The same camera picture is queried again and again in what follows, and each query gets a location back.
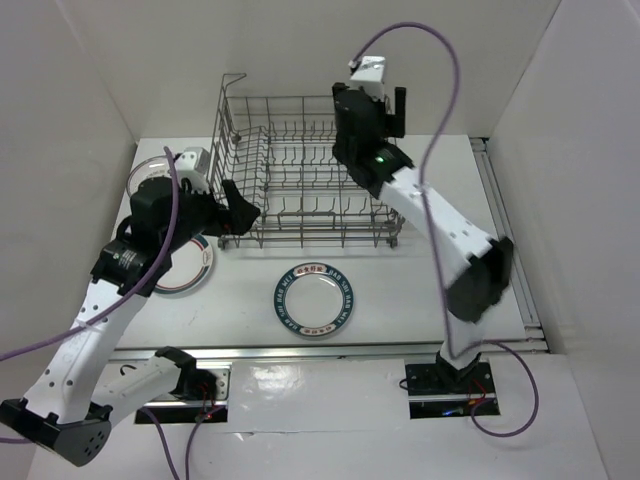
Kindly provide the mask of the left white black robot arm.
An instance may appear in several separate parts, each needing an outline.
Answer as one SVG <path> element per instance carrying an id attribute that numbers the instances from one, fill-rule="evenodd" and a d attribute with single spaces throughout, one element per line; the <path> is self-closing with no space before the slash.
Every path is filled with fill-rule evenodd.
<path id="1" fill-rule="evenodd" d="M 99 378 L 130 322 L 170 270 L 172 254 L 199 234 L 243 235 L 260 210 L 232 180 L 226 201 L 171 179 L 144 181 L 129 216 L 100 252 L 85 300 L 71 329 L 36 383 L 1 404 L 1 422 L 25 439 L 81 467 L 103 449 L 111 430 L 147 402 L 170 395 L 212 400 L 214 374 L 175 347 L 157 350 L 141 366 L 100 386 Z"/>

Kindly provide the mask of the white plate red green rim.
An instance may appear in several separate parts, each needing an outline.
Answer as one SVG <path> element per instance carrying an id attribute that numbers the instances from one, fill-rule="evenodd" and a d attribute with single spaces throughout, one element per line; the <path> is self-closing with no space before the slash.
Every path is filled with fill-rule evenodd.
<path id="1" fill-rule="evenodd" d="M 196 288 L 212 271 L 214 250 L 203 235 L 197 235 L 176 250 L 171 260 L 171 269 L 154 288 L 156 294 L 177 295 Z"/>

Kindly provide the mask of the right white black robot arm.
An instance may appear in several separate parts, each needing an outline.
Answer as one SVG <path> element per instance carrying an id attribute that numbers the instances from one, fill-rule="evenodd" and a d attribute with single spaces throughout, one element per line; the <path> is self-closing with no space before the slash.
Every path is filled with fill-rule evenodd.
<path id="1" fill-rule="evenodd" d="M 475 226 L 435 189 L 393 139 L 403 135 L 402 112 L 363 89 L 332 87 L 336 137 L 333 155 L 351 179 L 398 212 L 430 241 L 442 282 L 445 339 L 435 360 L 438 384 L 460 391 L 480 359 L 484 317 L 510 283 L 514 245 Z"/>

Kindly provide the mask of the dark green rimmed plate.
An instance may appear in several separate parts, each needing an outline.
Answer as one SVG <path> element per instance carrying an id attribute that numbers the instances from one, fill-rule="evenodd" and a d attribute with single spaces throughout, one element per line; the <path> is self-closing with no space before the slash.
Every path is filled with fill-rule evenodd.
<path id="1" fill-rule="evenodd" d="M 273 307 L 279 322 L 291 333 L 315 340 L 335 336 L 350 320 L 355 293 L 347 276 L 322 262 L 289 269 L 278 280 Z"/>

